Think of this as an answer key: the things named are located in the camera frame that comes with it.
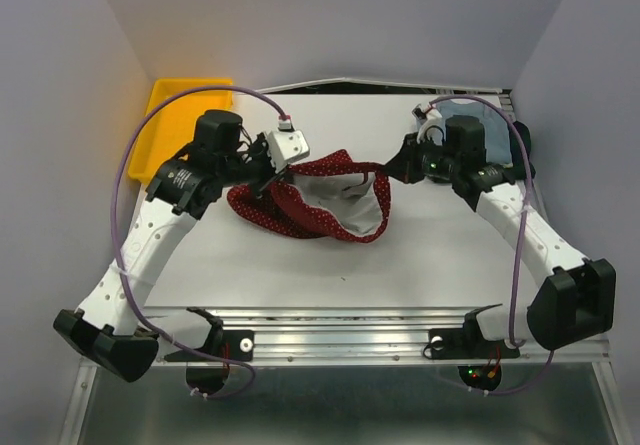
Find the red polka dot skirt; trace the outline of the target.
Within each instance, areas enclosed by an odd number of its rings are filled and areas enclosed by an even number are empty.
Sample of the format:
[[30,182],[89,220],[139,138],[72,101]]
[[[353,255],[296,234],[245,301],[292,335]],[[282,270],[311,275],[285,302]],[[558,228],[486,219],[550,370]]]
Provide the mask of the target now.
[[234,186],[227,202],[241,218],[282,236],[364,244],[387,228],[391,186],[380,164],[356,162],[341,149],[291,166],[259,196]]

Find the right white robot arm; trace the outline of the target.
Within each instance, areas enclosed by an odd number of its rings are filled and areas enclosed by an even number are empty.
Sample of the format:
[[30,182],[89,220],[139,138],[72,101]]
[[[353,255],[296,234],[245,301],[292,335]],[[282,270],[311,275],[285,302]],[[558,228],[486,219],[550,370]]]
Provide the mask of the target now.
[[489,305],[467,315],[463,349],[482,355],[496,342],[515,348],[533,342],[554,351],[603,334],[613,325],[616,271],[605,259],[591,260],[566,242],[526,201],[526,159],[491,162],[485,128],[475,117],[423,115],[417,132],[385,164],[392,178],[414,184],[445,183],[513,248],[537,286],[525,306]]

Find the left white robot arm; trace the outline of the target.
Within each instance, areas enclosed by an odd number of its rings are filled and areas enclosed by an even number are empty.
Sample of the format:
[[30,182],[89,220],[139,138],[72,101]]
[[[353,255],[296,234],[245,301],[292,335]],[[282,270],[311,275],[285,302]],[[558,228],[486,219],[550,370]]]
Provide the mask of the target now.
[[190,307],[153,322],[142,307],[180,242],[225,189],[246,185],[261,192],[309,152],[287,118],[247,147],[241,144],[244,132],[236,113],[207,110],[197,119],[192,140],[159,166],[127,237],[115,241],[114,259],[99,283],[54,320],[54,330],[80,355],[126,382],[177,352],[240,365],[224,352],[221,318]]

